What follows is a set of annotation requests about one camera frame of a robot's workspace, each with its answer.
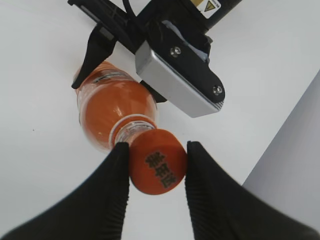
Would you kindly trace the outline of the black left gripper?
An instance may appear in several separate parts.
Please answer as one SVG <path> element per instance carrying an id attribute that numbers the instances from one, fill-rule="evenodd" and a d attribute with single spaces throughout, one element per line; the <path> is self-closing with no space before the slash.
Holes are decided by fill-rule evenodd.
<path id="1" fill-rule="evenodd" d="M 128 0 L 120 9 L 110 0 L 69 0 L 95 21 L 87 41 L 83 63 L 71 87 L 76 90 L 85 79 L 112 53 L 116 42 L 135 54 L 147 39 L 153 22 L 172 22 L 193 45 L 210 54 L 212 40 L 206 33 L 213 26 L 213 18 L 206 18 L 190 0 L 151 0 L 138 14 Z"/>

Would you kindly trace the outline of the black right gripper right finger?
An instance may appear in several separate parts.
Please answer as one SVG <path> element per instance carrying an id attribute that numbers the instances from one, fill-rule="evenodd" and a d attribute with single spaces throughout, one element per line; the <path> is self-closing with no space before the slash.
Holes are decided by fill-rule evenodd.
<path id="1" fill-rule="evenodd" d="M 196 240 L 318 240 L 228 175 L 198 141 L 187 143 L 185 192 Z"/>

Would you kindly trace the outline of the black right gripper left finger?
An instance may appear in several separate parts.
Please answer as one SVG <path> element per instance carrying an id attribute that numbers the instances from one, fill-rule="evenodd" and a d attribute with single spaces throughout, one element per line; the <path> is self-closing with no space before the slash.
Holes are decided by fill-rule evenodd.
<path id="1" fill-rule="evenodd" d="M 98 168 L 55 205 L 3 240 L 120 240 L 129 199 L 129 145 L 117 143 Z"/>

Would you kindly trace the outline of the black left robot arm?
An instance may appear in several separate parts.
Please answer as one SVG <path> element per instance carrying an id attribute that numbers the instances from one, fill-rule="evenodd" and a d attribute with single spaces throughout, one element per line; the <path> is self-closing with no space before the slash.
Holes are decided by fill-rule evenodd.
<path id="1" fill-rule="evenodd" d="M 221 80 L 209 68 L 212 39 L 207 32 L 226 16 L 236 0 L 151 0 L 139 14 L 130 2 L 118 7 L 110 0 L 71 0 L 95 21 L 83 64 L 72 83 L 78 89 L 85 79 L 121 43 L 136 54 L 147 43 L 169 67 L 181 75 L 210 103 L 225 99 Z"/>

